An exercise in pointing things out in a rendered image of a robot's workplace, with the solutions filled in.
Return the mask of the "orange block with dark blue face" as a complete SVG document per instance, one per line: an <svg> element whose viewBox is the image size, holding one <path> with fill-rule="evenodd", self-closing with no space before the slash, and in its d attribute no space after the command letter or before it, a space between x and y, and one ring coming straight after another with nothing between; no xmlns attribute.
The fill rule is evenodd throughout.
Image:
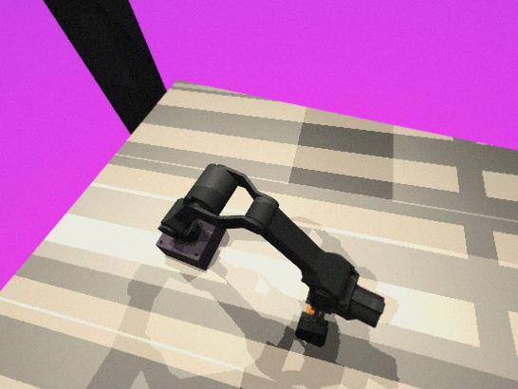
<svg viewBox="0 0 518 389"><path fill-rule="evenodd" d="M314 313L314 310L315 310L315 308L314 308L314 307L312 307L310 304L308 304L308 305L307 305L307 309L306 309L306 312L307 312L307 313L310 313L310 314L312 313L312 314L313 314L313 313ZM321 312L321 310L320 310L319 315L318 315L318 316L319 316L319 318L321 318L321 317L320 317L320 315L321 315L320 313L322 313L322 312Z"/></svg>

